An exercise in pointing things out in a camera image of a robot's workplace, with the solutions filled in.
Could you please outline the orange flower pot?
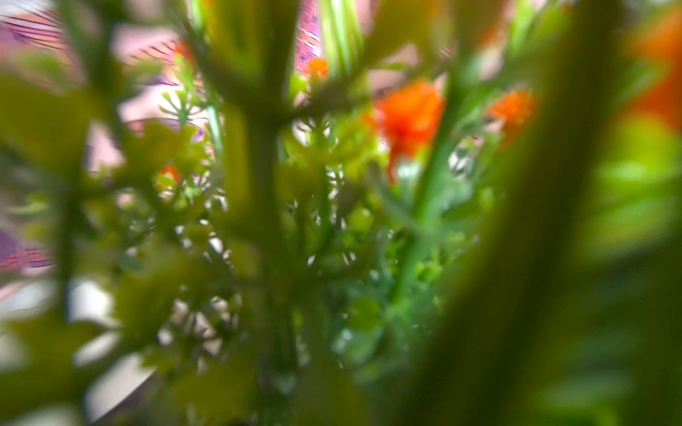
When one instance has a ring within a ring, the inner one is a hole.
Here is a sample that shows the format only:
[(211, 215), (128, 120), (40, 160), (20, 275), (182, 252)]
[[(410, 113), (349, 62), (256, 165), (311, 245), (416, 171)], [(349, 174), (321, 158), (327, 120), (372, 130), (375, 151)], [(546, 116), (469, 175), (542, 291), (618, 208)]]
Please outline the orange flower pot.
[(4, 425), (678, 425), (678, 1), (1, 20)]

